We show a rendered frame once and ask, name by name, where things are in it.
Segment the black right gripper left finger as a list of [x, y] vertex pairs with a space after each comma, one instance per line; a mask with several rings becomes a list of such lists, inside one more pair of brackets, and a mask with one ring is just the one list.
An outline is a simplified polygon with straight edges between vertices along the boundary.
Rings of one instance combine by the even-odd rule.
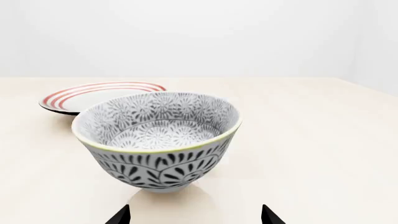
[[131, 214], [129, 205], [125, 205], [114, 216], [112, 216], [105, 224], [130, 224]]

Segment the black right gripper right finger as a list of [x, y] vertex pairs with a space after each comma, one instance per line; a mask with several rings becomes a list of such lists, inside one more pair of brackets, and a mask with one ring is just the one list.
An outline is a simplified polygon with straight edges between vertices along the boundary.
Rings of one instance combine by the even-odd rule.
[[262, 205], [262, 224], [285, 224], [267, 205]]

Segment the red striped white plate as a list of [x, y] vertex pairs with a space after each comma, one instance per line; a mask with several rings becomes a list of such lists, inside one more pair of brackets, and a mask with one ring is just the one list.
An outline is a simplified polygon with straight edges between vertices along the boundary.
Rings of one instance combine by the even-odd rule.
[[39, 105], [56, 113], [78, 115], [81, 111], [112, 98], [166, 90], [162, 85], [149, 82], [87, 83], [51, 93], [40, 100]]

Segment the black floral patterned white bowl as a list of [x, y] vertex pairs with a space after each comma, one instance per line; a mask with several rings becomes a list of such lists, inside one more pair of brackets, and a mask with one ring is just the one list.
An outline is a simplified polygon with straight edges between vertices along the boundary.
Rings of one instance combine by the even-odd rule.
[[222, 98], [160, 91], [98, 103], [71, 129], [111, 177], [169, 193], [217, 166], [241, 123], [238, 109]]

